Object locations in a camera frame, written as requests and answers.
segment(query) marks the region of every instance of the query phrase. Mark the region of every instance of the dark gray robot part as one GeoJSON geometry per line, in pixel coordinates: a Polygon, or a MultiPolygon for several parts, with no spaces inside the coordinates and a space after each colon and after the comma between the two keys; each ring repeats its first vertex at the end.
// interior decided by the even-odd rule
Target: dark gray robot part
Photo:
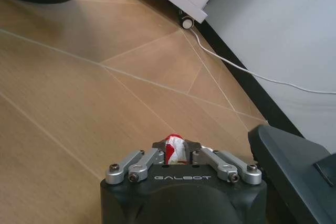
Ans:
{"type": "Polygon", "coordinates": [[[336,223],[336,154],[270,126],[248,138],[269,188],[267,207],[281,223],[336,223]]]}
{"type": "Polygon", "coordinates": [[[108,169],[101,182],[102,223],[264,224],[267,187],[261,172],[247,170],[239,159],[222,160],[219,152],[196,143],[187,145],[188,165],[164,164],[165,147],[154,143],[156,148],[134,152],[127,157],[131,162],[120,163],[122,171],[128,170],[122,181],[113,176],[121,174],[116,165],[108,169]],[[239,180],[251,172],[260,173],[258,183],[239,180]]]}

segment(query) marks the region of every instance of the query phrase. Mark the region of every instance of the power cord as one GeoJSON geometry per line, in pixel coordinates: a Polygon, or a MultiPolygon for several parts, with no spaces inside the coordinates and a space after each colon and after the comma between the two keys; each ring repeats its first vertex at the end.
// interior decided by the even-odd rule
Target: power cord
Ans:
{"type": "Polygon", "coordinates": [[[205,47],[202,46],[201,42],[200,42],[200,38],[198,37],[197,33],[195,33],[192,29],[190,29],[190,31],[195,35],[196,39],[197,39],[197,42],[198,42],[198,45],[204,50],[206,51],[207,53],[225,61],[226,63],[230,64],[231,66],[243,71],[243,72],[246,72],[246,73],[249,73],[249,74],[252,74],[253,76],[255,77],[258,77],[258,78],[261,78],[263,80],[266,80],[266,81],[270,81],[270,82],[273,82],[273,83],[277,83],[277,84],[282,84],[282,85],[287,85],[287,86],[290,86],[290,87],[293,87],[293,88],[296,88],[296,89],[299,89],[299,90],[302,90],[302,91],[305,91],[305,92],[309,92],[309,93],[315,93],[315,94],[336,94],[336,92],[334,91],[319,91],[319,90],[310,90],[310,89],[306,89],[306,88],[303,88],[303,87],[300,87],[300,86],[297,86],[295,84],[292,84],[292,83],[288,83],[288,82],[283,82],[283,81],[277,81],[277,80],[273,80],[273,79],[269,79],[267,77],[264,77],[264,76],[261,76],[257,73],[254,73],[252,71],[249,71],[245,68],[242,68],[234,63],[232,63],[231,61],[209,51],[208,49],[206,49],[205,47]]]}

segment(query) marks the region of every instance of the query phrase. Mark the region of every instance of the black wheel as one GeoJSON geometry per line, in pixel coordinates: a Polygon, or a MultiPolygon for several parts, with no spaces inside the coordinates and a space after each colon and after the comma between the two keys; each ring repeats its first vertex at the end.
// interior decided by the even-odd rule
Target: black wheel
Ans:
{"type": "Polygon", "coordinates": [[[189,16],[184,16],[180,18],[180,25],[183,29],[190,29],[194,26],[194,19],[189,16]]]}

